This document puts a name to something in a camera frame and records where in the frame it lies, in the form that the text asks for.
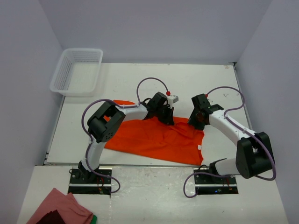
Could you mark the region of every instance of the robotic arm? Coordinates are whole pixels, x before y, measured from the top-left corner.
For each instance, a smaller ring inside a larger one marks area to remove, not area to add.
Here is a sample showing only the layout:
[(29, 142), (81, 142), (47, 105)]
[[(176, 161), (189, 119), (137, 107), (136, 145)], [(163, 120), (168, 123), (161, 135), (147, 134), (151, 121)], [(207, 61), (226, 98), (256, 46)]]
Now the robotic arm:
[[(111, 102), (105, 102), (90, 117), (87, 124), (88, 132), (93, 138), (86, 158), (79, 163), (79, 170), (86, 180), (94, 178), (92, 171), (99, 167), (99, 160), (103, 148), (116, 133), (123, 121), (133, 119), (149, 119), (158, 117), (159, 121), (173, 125), (173, 103), (178, 101), (176, 96), (165, 96), (158, 92), (148, 103), (141, 102), (135, 108), (117, 108)], [(269, 136), (264, 133), (256, 133), (230, 116), (226, 115), (219, 105), (210, 105), (205, 94), (192, 98), (194, 110), (189, 118), (188, 124), (203, 130), (205, 125), (212, 125), (225, 134), (237, 147), (236, 157), (232, 159), (221, 159), (210, 164), (209, 172), (213, 175), (241, 175), (248, 179), (272, 169), (269, 156), (258, 141), (262, 142), (269, 151), (273, 161), (273, 153)], [(230, 121), (242, 128), (242, 131), (232, 125)]]

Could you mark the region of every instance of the gray wall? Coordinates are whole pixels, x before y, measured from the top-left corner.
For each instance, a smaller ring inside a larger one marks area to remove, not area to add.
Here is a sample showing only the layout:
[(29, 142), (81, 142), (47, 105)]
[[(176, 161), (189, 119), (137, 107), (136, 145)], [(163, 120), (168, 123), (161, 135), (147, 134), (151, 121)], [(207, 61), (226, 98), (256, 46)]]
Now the gray wall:
[(61, 97), (49, 91), (62, 52), (37, 0), (0, 6), (0, 223), (16, 223), (42, 164)]
[(252, 126), (271, 137), (289, 222), (299, 222), (299, 1), (274, 0), (237, 64)]
[(271, 0), (40, 0), (62, 47), (104, 62), (228, 63), (241, 56)]

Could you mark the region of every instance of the pink garment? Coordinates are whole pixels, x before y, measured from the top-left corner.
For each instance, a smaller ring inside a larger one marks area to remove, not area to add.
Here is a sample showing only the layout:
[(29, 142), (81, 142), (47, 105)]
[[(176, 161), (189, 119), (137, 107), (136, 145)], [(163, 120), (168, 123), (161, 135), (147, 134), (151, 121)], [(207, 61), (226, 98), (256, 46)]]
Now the pink garment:
[(53, 188), (27, 224), (36, 224), (48, 212), (55, 210), (66, 224), (90, 224), (93, 219), (93, 213), (79, 205), (72, 193), (65, 196)]

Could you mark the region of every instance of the white basket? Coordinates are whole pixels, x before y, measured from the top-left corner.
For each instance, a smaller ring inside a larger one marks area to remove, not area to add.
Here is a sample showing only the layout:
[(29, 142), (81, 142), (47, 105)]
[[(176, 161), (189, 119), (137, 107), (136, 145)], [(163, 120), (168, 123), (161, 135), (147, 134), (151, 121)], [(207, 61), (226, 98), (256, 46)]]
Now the white basket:
[(63, 51), (56, 67), (50, 89), (69, 97), (94, 95), (103, 51), (71, 48)]

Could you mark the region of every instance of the green object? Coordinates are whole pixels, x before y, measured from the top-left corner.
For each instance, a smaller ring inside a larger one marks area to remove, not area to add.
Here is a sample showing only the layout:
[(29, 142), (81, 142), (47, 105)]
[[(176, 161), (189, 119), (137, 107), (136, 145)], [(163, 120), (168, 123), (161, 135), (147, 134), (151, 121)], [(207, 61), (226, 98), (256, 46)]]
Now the green object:
[(93, 215), (92, 222), (90, 224), (96, 224), (98, 220), (98, 217), (96, 215)]

